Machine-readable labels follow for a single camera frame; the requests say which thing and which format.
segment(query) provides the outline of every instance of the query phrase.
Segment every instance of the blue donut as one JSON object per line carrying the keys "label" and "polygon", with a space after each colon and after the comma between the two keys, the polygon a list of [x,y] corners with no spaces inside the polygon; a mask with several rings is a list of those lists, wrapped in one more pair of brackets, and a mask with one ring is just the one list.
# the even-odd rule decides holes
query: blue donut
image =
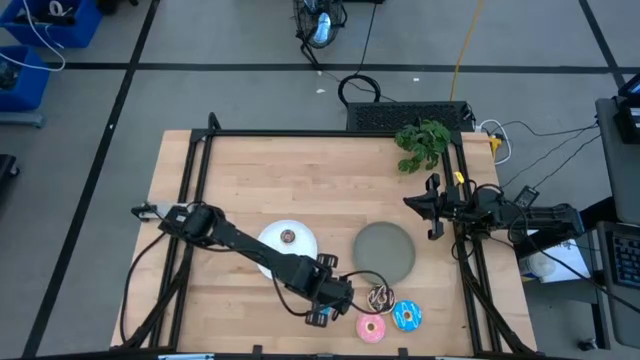
{"label": "blue donut", "polygon": [[411,300],[402,300],[393,308],[393,322],[398,329],[412,332],[422,323],[422,310]]}

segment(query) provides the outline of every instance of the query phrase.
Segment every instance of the yellow clamp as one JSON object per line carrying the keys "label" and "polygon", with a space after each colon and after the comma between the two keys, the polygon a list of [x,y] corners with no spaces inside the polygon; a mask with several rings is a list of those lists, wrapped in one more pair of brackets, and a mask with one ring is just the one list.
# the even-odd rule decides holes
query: yellow clamp
{"label": "yellow clamp", "polygon": [[495,136],[491,136],[489,138],[489,144],[491,145],[491,155],[493,155],[493,158],[495,159],[496,157],[496,151],[498,150],[498,148],[500,147],[500,145],[502,145],[502,140],[498,139]]}
{"label": "yellow clamp", "polygon": [[460,171],[456,171],[453,174],[456,176],[460,184],[464,184],[464,176],[462,176],[462,173]]}

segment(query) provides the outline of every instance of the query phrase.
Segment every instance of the gray plate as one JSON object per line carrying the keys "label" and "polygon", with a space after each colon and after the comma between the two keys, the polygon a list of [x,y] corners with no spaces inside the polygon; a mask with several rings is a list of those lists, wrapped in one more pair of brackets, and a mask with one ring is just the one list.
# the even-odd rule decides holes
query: gray plate
{"label": "gray plate", "polygon": [[[356,270],[372,270],[389,286],[404,279],[416,261],[416,249],[409,234],[398,225],[376,222],[365,226],[353,242],[353,263]],[[363,274],[365,280],[382,285],[375,275]]]}

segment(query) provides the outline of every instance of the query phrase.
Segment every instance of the donut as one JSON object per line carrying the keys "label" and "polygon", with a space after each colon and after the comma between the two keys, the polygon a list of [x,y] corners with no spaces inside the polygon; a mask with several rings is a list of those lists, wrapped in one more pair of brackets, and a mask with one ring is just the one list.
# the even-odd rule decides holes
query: donut
{"label": "donut", "polygon": [[412,332],[422,323],[422,310],[411,300],[399,301],[393,308],[393,322],[398,329]]}
{"label": "donut", "polygon": [[367,344],[375,344],[384,337],[384,319],[380,315],[360,314],[356,322],[356,332]]}
{"label": "donut", "polygon": [[380,314],[388,314],[396,305],[396,295],[393,289],[389,289],[387,293],[384,285],[376,285],[369,291],[367,303],[371,310]]}

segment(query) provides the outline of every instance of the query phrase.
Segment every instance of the computer keyboard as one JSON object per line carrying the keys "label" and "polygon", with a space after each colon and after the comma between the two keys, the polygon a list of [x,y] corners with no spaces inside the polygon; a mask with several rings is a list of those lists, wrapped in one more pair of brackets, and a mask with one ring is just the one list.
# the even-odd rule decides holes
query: computer keyboard
{"label": "computer keyboard", "polygon": [[621,237],[614,233],[611,263],[613,280],[619,285],[640,288],[640,241]]}
{"label": "computer keyboard", "polygon": [[451,131],[473,131],[475,122],[464,101],[349,103],[347,130],[395,132],[419,119],[438,121]]}

